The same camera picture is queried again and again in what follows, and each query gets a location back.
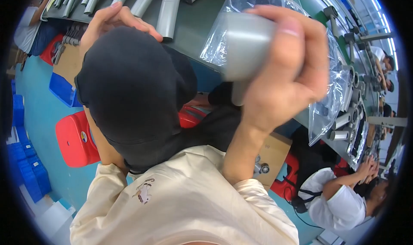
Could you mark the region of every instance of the red stool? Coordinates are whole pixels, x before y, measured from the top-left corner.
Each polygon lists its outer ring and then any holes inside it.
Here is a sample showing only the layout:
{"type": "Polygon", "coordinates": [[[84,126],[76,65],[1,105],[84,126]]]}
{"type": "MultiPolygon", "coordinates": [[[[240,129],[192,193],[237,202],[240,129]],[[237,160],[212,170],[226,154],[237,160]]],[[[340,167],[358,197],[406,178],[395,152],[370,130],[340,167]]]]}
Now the red stool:
{"type": "Polygon", "coordinates": [[[292,198],[297,196],[297,189],[292,184],[297,183],[299,164],[297,158],[290,153],[287,154],[285,163],[287,164],[287,176],[284,177],[283,181],[276,179],[270,189],[278,196],[285,198],[287,201],[291,201],[292,198]]]}
{"type": "Polygon", "coordinates": [[[56,124],[56,137],[67,166],[83,167],[100,161],[85,111],[61,119],[56,124]]]}
{"type": "Polygon", "coordinates": [[[54,44],[59,41],[61,42],[63,40],[63,35],[62,34],[58,34],[57,36],[55,36],[53,38],[52,41],[50,41],[50,43],[46,46],[46,49],[42,52],[42,54],[39,56],[40,59],[44,60],[47,64],[53,66],[52,63],[52,57],[54,56],[54,50],[56,49],[56,47],[54,46],[54,44]]]}

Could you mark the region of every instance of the cream shirt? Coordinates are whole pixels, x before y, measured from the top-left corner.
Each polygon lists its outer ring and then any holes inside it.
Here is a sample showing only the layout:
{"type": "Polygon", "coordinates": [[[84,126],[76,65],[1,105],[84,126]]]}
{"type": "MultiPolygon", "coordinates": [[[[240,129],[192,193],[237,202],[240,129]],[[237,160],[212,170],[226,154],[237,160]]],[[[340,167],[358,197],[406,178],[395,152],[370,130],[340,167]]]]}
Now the cream shirt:
{"type": "Polygon", "coordinates": [[[85,204],[70,227],[72,244],[298,244],[295,225],[262,184],[231,186],[225,153],[185,149],[127,185],[115,165],[98,165],[85,204]]]}

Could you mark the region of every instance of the fluorescent light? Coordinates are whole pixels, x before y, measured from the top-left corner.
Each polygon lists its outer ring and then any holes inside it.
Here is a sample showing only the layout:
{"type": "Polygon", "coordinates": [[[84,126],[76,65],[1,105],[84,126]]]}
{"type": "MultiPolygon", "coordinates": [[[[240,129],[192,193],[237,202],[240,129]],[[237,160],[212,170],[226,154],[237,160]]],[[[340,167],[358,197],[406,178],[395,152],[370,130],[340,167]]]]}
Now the fluorescent light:
{"type": "Polygon", "coordinates": [[[396,48],[395,48],[395,42],[394,42],[393,38],[390,38],[390,41],[391,41],[391,46],[393,47],[393,50],[395,51],[396,48]]]}
{"type": "Polygon", "coordinates": [[[379,1],[378,0],[375,0],[375,1],[376,1],[377,6],[379,6],[379,9],[382,9],[382,7],[379,4],[379,1]]]}
{"type": "Polygon", "coordinates": [[[371,2],[373,3],[374,7],[376,8],[377,11],[379,11],[379,8],[377,7],[376,3],[374,2],[374,0],[371,0],[371,2]]]}
{"type": "Polygon", "coordinates": [[[395,52],[395,63],[396,63],[396,70],[399,70],[399,64],[397,63],[397,56],[396,56],[396,52],[395,52]]]}
{"type": "Polygon", "coordinates": [[[391,32],[391,31],[390,31],[390,26],[389,26],[389,23],[387,22],[387,19],[386,19],[386,15],[385,15],[385,14],[383,14],[383,18],[385,19],[387,29],[389,30],[389,33],[390,33],[390,32],[391,32]]]}
{"type": "Polygon", "coordinates": [[[390,47],[390,53],[393,55],[393,49],[391,48],[391,42],[390,42],[390,38],[387,39],[387,41],[389,42],[389,47],[390,47]]]}

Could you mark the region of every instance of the blue floor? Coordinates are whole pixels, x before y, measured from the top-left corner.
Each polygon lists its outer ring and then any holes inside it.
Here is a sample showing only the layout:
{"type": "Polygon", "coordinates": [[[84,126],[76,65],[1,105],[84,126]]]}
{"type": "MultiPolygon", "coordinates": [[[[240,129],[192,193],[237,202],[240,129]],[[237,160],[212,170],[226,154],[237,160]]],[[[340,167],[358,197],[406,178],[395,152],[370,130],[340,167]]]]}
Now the blue floor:
{"type": "MultiPolygon", "coordinates": [[[[209,92],[220,82],[218,74],[198,63],[194,63],[193,66],[199,79],[199,91],[209,92]]],[[[53,68],[39,57],[28,58],[23,71],[19,72],[18,69],[16,69],[16,92],[24,97],[24,125],[39,158],[48,170],[52,196],[54,200],[65,199],[79,210],[86,201],[86,194],[95,176],[97,163],[82,168],[68,167],[60,153],[54,128],[60,119],[82,108],[67,107],[49,91],[48,85],[53,68]]],[[[301,245],[308,244],[322,232],[322,229],[303,223],[292,206],[274,192],[270,191],[269,195],[296,225],[301,245]]],[[[308,224],[314,225],[308,213],[299,216],[308,224]]]]}

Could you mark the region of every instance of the workbench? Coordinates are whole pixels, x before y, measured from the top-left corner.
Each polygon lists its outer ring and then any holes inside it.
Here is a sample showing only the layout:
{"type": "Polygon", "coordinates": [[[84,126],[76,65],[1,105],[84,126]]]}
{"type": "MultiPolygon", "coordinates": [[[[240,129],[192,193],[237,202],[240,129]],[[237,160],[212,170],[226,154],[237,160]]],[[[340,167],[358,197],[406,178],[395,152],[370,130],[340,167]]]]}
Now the workbench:
{"type": "MultiPolygon", "coordinates": [[[[124,5],[132,7],[136,0],[126,0],[124,5]]],[[[204,48],[208,34],[214,24],[214,21],[223,5],[225,0],[196,0],[193,5],[188,5],[181,2],[179,5],[178,17],[176,20],[176,30],[173,41],[167,43],[168,46],[175,49],[178,52],[188,56],[189,58],[209,67],[217,72],[220,72],[220,67],[205,62],[199,58],[199,55],[204,48]]],[[[85,6],[80,4],[81,0],[76,0],[74,8],[69,15],[69,20],[80,21],[89,23],[93,15],[85,15],[83,12],[85,6]]],[[[142,19],[156,26],[157,18],[160,10],[162,0],[153,0],[148,7],[146,13],[142,19]]],[[[314,19],[322,22],[327,27],[331,27],[330,22],[323,14],[323,9],[333,5],[338,11],[337,26],[340,35],[349,32],[349,27],[346,21],[350,21],[351,24],[356,26],[356,22],[351,17],[347,9],[340,0],[299,0],[302,8],[314,19]]],[[[111,0],[99,0],[95,11],[101,8],[105,8],[111,4],[111,0]]],[[[52,6],[48,11],[43,13],[42,18],[62,18],[65,5],[62,5],[59,9],[52,6]]],[[[342,58],[343,64],[349,64],[349,50],[348,45],[344,41],[343,36],[338,39],[339,44],[339,57],[342,58]]],[[[365,51],[360,51],[357,45],[354,46],[355,63],[354,68],[359,73],[360,77],[364,75],[372,75],[373,70],[371,63],[365,51]]],[[[378,94],[366,89],[366,95],[364,99],[365,108],[368,115],[373,115],[378,108],[378,94]]],[[[309,110],[305,109],[295,119],[302,125],[308,127],[308,114],[309,110]]],[[[348,143],[345,141],[331,141],[328,139],[330,133],[323,136],[323,141],[333,148],[344,160],[348,161],[347,155],[348,143]]]]}

